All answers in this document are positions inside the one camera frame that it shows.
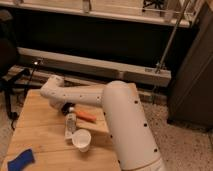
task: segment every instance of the floor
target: floor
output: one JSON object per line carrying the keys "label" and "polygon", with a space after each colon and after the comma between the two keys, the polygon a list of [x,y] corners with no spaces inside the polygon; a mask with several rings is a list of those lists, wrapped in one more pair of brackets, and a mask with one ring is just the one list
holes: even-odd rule
{"label": "floor", "polygon": [[[17,95],[12,97],[14,111],[20,114]],[[184,123],[168,125],[166,106],[143,103],[151,130],[160,148],[168,171],[212,171],[213,148],[211,134]],[[7,152],[13,131],[6,117],[3,94],[0,93],[0,166]]]}

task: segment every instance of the black chair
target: black chair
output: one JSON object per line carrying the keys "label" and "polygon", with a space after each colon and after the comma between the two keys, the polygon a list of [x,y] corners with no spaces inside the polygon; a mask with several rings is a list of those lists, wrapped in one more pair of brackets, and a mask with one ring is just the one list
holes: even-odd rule
{"label": "black chair", "polygon": [[18,118],[16,112],[11,111],[11,99],[10,94],[13,94],[13,88],[23,88],[28,90],[28,88],[38,88],[38,86],[33,86],[26,84],[16,84],[15,82],[20,79],[23,75],[30,75],[29,69],[23,69],[20,73],[13,76],[9,80],[4,79],[3,77],[8,73],[9,69],[16,65],[20,55],[14,45],[13,34],[10,34],[9,29],[7,28],[7,33],[5,33],[5,21],[0,20],[0,92],[4,92],[6,111],[10,119],[15,120]]}
{"label": "black chair", "polygon": [[163,9],[164,0],[144,0],[143,8],[154,5],[156,9]]}

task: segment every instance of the metal rod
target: metal rod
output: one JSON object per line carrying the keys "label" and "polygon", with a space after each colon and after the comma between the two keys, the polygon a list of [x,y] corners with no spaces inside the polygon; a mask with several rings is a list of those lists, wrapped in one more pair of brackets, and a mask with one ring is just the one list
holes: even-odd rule
{"label": "metal rod", "polygon": [[180,14],[178,16],[177,22],[176,22],[176,24],[175,24],[175,26],[174,26],[174,28],[172,30],[171,36],[169,38],[169,41],[168,41],[168,43],[166,45],[166,48],[165,48],[165,50],[163,52],[163,56],[161,57],[160,62],[157,64],[156,73],[158,73],[160,71],[160,69],[162,69],[162,67],[164,65],[164,61],[166,59],[166,56],[167,56],[167,54],[169,52],[169,49],[170,49],[170,47],[172,45],[172,42],[174,40],[175,34],[177,32],[177,28],[178,28],[178,26],[179,26],[179,24],[181,22],[181,19],[182,19],[183,15],[184,15],[184,12],[185,12],[186,7],[187,7],[189,2],[190,2],[190,0],[185,0],[184,3],[183,3],[183,7],[181,8],[181,12],[180,12]]}

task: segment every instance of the cabinet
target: cabinet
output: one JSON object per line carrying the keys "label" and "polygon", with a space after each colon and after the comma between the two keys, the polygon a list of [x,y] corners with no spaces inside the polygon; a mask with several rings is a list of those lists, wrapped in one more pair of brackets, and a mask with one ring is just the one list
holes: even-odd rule
{"label": "cabinet", "polygon": [[213,11],[205,5],[200,31],[169,93],[169,120],[213,126]]}

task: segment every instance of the black panel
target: black panel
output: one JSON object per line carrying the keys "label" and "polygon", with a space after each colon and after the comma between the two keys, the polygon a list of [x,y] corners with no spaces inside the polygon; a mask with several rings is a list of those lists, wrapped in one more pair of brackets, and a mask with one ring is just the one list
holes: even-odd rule
{"label": "black panel", "polygon": [[[172,27],[58,13],[8,10],[19,46],[155,67]],[[197,32],[180,28],[166,61],[176,73]]]}

